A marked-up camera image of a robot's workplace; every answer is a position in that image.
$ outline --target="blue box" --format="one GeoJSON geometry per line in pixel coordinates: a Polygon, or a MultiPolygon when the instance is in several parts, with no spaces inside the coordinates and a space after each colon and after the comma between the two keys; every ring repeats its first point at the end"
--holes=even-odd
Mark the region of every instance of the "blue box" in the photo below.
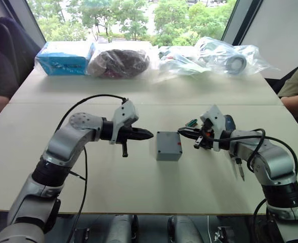
{"type": "Polygon", "coordinates": [[[94,53],[91,42],[47,42],[35,57],[48,75],[85,75],[94,53]]]}

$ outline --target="window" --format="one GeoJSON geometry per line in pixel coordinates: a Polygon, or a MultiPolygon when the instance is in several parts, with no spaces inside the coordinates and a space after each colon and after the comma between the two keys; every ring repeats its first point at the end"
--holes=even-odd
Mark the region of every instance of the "window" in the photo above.
{"type": "Polygon", "coordinates": [[[27,0],[47,41],[120,39],[159,46],[221,39],[236,0],[27,0]]]}

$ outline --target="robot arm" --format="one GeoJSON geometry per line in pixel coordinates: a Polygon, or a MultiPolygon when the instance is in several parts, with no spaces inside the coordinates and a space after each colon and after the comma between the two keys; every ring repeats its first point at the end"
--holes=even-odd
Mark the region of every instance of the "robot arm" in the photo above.
{"type": "MultiPolygon", "coordinates": [[[[215,105],[200,118],[203,121],[201,129],[183,127],[178,130],[183,136],[196,140],[195,148],[228,150],[232,157],[248,161],[260,142],[261,135],[256,131],[234,130],[233,124],[230,126],[232,129],[227,129],[227,122],[231,121],[226,119],[215,105]],[[244,136],[255,138],[229,141],[244,136]]],[[[297,240],[298,182],[290,155],[283,148],[265,139],[250,165],[262,186],[272,221],[276,222],[282,236],[281,241],[275,242],[297,240]]]]}
{"type": "Polygon", "coordinates": [[[25,181],[9,211],[8,227],[0,233],[0,242],[44,242],[44,233],[52,229],[59,211],[57,197],[86,143],[102,139],[122,144],[123,157],[127,157],[127,139],[153,137],[148,130],[132,128],[138,118],[130,100],[115,111],[112,121],[83,112],[72,115],[53,135],[25,181]]]}

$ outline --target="gray box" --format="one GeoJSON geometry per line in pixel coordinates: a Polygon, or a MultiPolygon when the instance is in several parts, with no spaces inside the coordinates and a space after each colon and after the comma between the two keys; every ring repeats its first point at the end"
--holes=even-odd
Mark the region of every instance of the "gray box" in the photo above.
{"type": "Polygon", "coordinates": [[[157,132],[157,160],[178,161],[183,150],[179,133],[157,132]]]}

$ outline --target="white table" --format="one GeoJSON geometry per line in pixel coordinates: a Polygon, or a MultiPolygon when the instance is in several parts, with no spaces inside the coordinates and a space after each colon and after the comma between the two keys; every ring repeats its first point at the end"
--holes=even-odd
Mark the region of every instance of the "white table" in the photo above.
{"type": "MultiPolygon", "coordinates": [[[[94,79],[90,76],[46,76],[34,70],[12,97],[11,103],[74,104],[94,94],[115,94],[134,104],[147,105],[282,105],[260,74],[226,78],[205,72],[156,82],[148,80],[94,79]]],[[[111,98],[92,104],[117,104],[111,98]]]]}
{"type": "MultiPolygon", "coordinates": [[[[0,210],[8,210],[32,172],[58,121],[70,104],[11,103],[0,114],[0,210]]],[[[76,109],[111,119],[117,105],[85,104],[76,109]]],[[[209,105],[137,105],[135,127],[176,131],[209,105]]],[[[281,105],[220,105],[231,114],[237,128],[264,128],[282,139],[298,156],[298,127],[281,105]]],[[[155,160],[155,138],[129,141],[129,157],[121,157],[120,145],[107,141],[89,143],[89,182],[85,213],[148,214],[252,214],[264,198],[254,174],[237,167],[224,151],[193,148],[193,140],[181,137],[183,155],[178,162],[155,160]]],[[[84,174],[83,155],[73,168],[84,174]]],[[[77,212],[83,181],[68,176],[60,195],[61,212],[77,212]]]]}

